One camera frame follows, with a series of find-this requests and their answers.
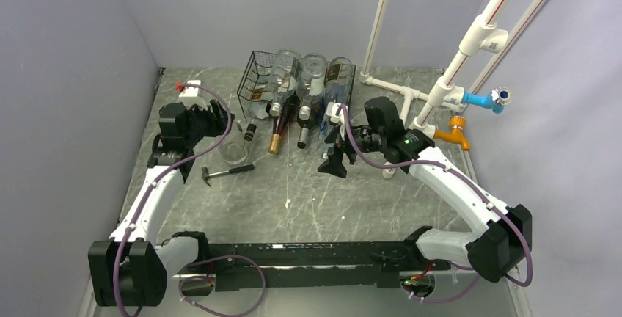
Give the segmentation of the clear bottle blue medallion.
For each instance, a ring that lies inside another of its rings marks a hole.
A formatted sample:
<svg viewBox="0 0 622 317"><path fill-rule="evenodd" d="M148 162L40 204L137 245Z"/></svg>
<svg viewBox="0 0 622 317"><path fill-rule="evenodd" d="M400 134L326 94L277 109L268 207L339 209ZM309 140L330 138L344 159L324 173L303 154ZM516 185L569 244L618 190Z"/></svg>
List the clear bottle blue medallion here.
<svg viewBox="0 0 622 317"><path fill-rule="evenodd" d="M229 134L217 147L219 155L228 164L237 165L246 161L248 150L244 139L244 130L239 121L235 121Z"/></svg>

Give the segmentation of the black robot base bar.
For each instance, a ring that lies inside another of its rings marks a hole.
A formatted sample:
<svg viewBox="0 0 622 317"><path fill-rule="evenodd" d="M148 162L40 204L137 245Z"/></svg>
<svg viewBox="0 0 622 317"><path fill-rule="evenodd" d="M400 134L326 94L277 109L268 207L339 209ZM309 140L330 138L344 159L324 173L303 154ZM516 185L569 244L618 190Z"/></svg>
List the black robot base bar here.
<svg viewBox="0 0 622 317"><path fill-rule="evenodd" d="M409 275L447 271L404 241L211 244L209 262L181 269L211 279L217 292L246 288L372 285L399 288Z"/></svg>

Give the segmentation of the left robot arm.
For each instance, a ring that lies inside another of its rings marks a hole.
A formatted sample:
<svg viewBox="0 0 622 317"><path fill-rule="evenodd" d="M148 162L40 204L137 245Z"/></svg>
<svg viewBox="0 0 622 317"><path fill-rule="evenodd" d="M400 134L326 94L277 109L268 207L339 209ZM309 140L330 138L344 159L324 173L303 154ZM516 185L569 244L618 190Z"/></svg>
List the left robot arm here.
<svg viewBox="0 0 622 317"><path fill-rule="evenodd" d="M109 238L93 242L88 250L94 297L101 307L155 307L171 276L184 267L203 272L211 262L203 232L178 232L160 249L155 242L188 180L197 158L194 147L205 137L221 143L235 116L215 99L207 106L170 103L159 109L158 116L159 132L139 194Z"/></svg>

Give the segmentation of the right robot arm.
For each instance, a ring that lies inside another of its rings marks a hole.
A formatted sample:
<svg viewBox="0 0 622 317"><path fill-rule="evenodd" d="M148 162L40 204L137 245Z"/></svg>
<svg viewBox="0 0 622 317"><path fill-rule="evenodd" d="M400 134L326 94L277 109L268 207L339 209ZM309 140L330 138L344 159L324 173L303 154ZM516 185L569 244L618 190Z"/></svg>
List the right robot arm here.
<svg viewBox="0 0 622 317"><path fill-rule="evenodd" d="M343 158L357 159L377 169L400 169L434 190L467 223L470 231L459 233L423 228L404 250L413 269L432 260L445 260L470 268L496 283L506 278L527 287L533 281L533 216L523 205L509 206L467 177L418 129L407 129L396 105L387 97L368 100L367 123L353 126L349 108L331 102L326 119L333 129L321 173L346 178Z"/></svg>

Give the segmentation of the lower bottle silver cap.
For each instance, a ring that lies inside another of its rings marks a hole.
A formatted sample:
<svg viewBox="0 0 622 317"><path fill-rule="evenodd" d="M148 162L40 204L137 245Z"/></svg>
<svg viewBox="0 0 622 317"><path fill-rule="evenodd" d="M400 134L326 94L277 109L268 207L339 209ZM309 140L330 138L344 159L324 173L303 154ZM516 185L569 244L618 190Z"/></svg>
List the lower bottle silver cap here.
<svg viewBox="0 0 622 317"><path fill-rule="evenodd" d="M310 129L308 127L301 127L297 141L298 149L305 149L307 147L309 134Z"/></svg>

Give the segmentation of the lower bottle black gold cap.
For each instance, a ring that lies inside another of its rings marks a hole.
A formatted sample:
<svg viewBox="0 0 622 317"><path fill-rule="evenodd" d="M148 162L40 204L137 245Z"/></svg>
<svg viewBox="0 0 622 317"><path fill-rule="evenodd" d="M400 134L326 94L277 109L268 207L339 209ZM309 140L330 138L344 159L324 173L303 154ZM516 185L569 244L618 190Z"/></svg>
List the lower bottle black gold cap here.
<svg viewBox="0 0 622 317"><path fill-rule="evenodd" d="M257 125L254 123L249 123L244 131L244 140L246 142L251 142L255 137L256 131Z"/></svg>

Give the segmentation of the dark wine bottle gold cap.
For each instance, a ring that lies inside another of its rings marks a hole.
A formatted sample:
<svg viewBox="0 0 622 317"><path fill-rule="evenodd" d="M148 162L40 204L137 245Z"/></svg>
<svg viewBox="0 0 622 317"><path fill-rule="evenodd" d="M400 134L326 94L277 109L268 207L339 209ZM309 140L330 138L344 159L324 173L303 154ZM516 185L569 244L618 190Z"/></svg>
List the dark wine bottle gold cap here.
<svg viewBox="0 0 622 317"><path fill-rule="evenodd" d="M272 155L276 155L279 151L279 146L282 141L282 135L286 131L290 119L293 115L295 107L298 105L298 97L292 95L287 98L282 105L282 110L278 117L273 119L273 129L268 152Z"/></svg>

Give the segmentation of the clear bottle dark neck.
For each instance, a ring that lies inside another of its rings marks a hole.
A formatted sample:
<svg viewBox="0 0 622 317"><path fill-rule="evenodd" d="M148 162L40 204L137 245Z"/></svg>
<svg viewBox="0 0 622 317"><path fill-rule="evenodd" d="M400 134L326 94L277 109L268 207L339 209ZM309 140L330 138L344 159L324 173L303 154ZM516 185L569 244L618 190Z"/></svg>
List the clear bottle dark neck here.
<svg viewBox="0 0 622 317"><path fill-rule="evenodd" d="M309 120L312 107L322 99L327 68L328 61L321 54L311 53L303 58L301 80L296 86L296 94L300 100L299 119Z"/></svg>

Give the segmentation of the blue tinted clear bottle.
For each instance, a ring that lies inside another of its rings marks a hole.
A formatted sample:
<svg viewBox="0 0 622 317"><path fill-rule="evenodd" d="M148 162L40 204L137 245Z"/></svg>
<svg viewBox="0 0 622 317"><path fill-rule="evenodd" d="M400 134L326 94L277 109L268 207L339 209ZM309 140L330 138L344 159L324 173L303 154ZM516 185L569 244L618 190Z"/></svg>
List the blue tinted clear bottle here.
<svg viewBox="0 0 622 317"><path fill-rule="evenodd" d="M328 66L324 82L323 95L323 112L321 114L321 123L318 132L318 155L322 160L327 159L327 151L331 143L325 141L332 126L326 117L326 111L330 102L346 103L349 102L351 95L351 80L355 68L351 60L345 57L337 57L333 59Z"/></svg>

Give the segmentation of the clear bottle silver cap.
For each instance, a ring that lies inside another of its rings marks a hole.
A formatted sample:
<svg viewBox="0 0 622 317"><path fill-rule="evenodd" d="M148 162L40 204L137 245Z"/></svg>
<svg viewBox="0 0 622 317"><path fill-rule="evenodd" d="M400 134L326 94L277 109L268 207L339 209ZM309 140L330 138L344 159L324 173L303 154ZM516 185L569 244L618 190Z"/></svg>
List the clear bottle silver cap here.
<svg viewBox="0 0 622 317"><path fill-rule="evenodd" d="M301 61L300 54L292 49L281 49L274 57L268 77L268 85L273 93L271 116L280 116L286 100L296 91L301 75Z"/></svg>

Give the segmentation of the small black hammer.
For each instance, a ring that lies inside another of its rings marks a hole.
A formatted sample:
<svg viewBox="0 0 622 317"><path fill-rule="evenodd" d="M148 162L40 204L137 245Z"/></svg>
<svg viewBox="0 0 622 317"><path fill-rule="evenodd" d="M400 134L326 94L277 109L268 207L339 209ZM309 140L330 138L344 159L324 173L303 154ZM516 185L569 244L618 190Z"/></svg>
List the small black hammer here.
<svg viewBox="0 0 622 317"><path fill-rule="evenodd" d="M253 164L247 164L247 165L234 167L228 170L222 170L218 172L211 172L207 167L202 167L201 179L206 185L211 186L210 179L212 178L219 178L219 177L226 176L226 175L232 175L232 174L237 174L241 172L248 172L254 169L255 169L255 165Z"/></svg>

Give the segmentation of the orange faucet tap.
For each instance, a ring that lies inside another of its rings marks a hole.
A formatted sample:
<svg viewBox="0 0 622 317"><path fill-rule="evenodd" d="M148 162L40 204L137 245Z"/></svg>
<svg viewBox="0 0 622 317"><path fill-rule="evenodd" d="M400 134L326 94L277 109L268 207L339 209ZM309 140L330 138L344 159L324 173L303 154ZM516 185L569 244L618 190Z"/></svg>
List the orange faucet tap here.
<svg viewBox="0 0 622 317"><path fill-rule="evenodd" d="M444 132L436 129L434 132L434 139L442 140L454 145L459 145L460 148L468 152L471 150L470 143L464 134L464 129L466 127L467 121L462 116L453 116L449 119L449 131Z"/></svg>

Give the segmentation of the blue faucet tap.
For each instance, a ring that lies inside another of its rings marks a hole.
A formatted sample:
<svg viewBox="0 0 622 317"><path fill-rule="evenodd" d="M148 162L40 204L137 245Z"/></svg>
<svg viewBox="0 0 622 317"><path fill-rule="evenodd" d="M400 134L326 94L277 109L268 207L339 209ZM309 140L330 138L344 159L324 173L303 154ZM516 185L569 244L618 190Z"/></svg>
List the blue faucet tap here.
<svg viewBox="0 0 622 317"><path fill-rule="evenodd" d="M512 93L507 87L492 89L487 95L474 95L465 92L461 100L462 104L476 105L484 109L490 109L495 114L500 114L512 101Z"/></svg>

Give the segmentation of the white pvc pipe frame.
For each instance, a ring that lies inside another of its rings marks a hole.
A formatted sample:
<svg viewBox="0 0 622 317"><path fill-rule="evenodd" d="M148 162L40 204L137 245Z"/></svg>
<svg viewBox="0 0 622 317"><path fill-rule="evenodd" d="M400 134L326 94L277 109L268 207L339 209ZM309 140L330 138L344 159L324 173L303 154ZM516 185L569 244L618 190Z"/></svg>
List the white pvc pipe frame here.
<svg viewBox="0 0 622 317"><path fill-rule="evenodd" d="M470 84L469 92L483 89L492 73L535 19L548 0L378 0L361 80L381 88L388 83L375 79L373 62L388 65L422 65L447 68L473 19L491 17L498 28L508 31L508 40L485 65L466 73L475 59L469 58L458 74Z"/></svg>

